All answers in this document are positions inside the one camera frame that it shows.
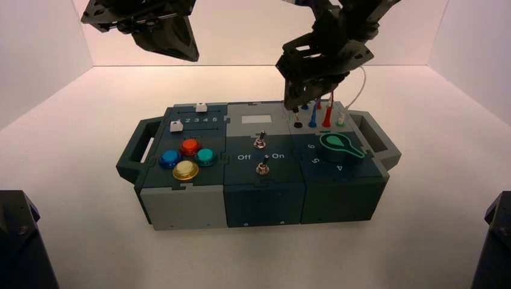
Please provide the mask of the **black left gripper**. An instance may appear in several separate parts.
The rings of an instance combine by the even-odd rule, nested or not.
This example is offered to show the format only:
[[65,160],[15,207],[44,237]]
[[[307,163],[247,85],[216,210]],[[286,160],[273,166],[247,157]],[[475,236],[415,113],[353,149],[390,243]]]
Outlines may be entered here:
[[195,1],[89,1],[82,17],[102,33],[118,29],[131,34],[143,26],[151,26],[162,20],[168,23],[155,30],[132,33],[136,45],[145,51],[198,61],[199,51],[188,16],[192,14]]

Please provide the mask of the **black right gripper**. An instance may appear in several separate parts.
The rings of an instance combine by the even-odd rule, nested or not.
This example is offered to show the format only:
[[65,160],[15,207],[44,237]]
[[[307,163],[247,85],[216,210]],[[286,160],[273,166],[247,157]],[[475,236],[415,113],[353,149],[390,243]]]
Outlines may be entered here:
[[322,96],[320,84],[304,83],[327,77],[346,75],[374,58],[369,48],[356,40],[348,40],[340,50],[328,54],[314,43],[308,33],[283,45],[276,68],[287,80],[284,88],[284,107],[296,110],[308,106]]

